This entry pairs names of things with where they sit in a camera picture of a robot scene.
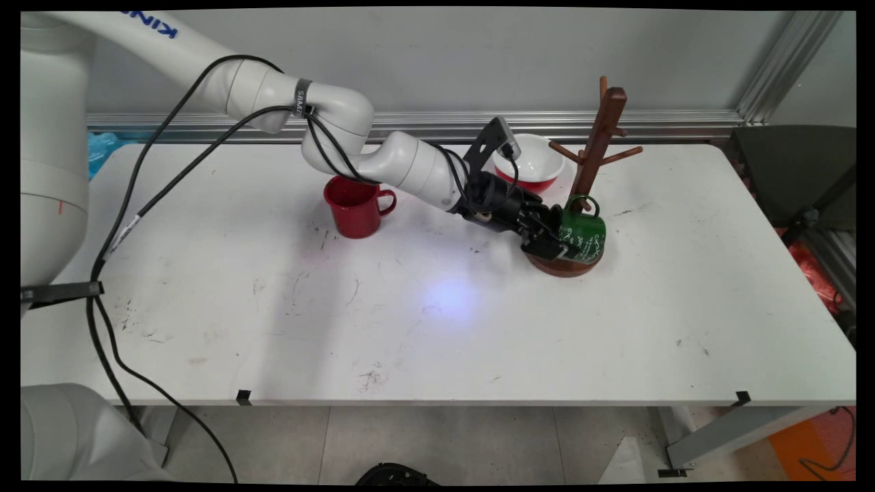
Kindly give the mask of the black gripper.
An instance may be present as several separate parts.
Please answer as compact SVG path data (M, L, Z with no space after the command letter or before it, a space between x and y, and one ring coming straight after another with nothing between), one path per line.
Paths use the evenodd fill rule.
M457 215L494 232L523 236L523 252L547 262L568 251L550 232L562 226L562 206L543 204L534 193L495 174L478 174L466 184L457 202Z

